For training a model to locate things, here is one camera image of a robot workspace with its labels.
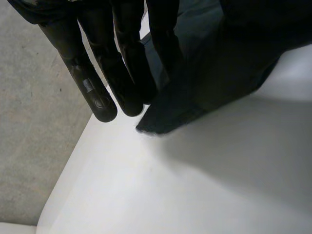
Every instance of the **black glove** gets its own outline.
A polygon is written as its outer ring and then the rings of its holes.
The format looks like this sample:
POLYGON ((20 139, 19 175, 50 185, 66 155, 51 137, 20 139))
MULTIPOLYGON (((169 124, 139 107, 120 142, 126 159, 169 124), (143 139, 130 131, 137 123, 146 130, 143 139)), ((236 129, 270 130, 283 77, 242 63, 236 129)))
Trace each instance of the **black glove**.
POLYGON ((78 21, 87 35, 112 92, 126 115, 140 114, 143 102, 150 103, 156 96, 157 87, 149 70, 144 46, 139 40, 144 2, 114 0, 113 9, 108 0, 73 2, 9 0, 9 2, 26 20, 38 24, 57 48, 81 93, 100 121, 113 120, 117 115, 117 108, 88 58, 78 21), (117 39, 129 72, 115 45, 113 10, 117 39))

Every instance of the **gray concrete floor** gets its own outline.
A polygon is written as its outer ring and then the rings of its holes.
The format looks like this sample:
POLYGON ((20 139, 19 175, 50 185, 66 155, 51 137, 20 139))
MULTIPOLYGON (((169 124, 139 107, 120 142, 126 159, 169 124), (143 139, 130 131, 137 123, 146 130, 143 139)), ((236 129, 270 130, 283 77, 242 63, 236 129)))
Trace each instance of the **gray concrete floor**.
POLYGON ((0 222, 37 224, 90 116, 40 29, 0 1, 0 222))

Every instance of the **black fabric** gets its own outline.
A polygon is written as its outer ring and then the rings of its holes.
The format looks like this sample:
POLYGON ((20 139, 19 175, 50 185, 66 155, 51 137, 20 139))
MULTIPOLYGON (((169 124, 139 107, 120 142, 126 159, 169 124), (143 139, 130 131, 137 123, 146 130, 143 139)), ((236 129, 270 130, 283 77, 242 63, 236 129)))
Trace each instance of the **black fabric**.
MULTIPOLYGON (((168 85, 150 37, 144 39, 162 91, 138 124, 139 131, 168 133, 254 92, 283 52, 312 41, 309 4, 299 2, 288 14, 280 14, 273 6, 258 11, 243 0, 224 0, 222 7, 225 15, 217 0, 181 0, 175 33, 187 63, 168 85), (255 15, 246 12, 249 7, 255 15)), ((274 7, 287 8, 282 3, 274 7)))
POLYGON ((32 24, 62 19, 74 9, 67 0, 8 0, 8 2, 32 24))

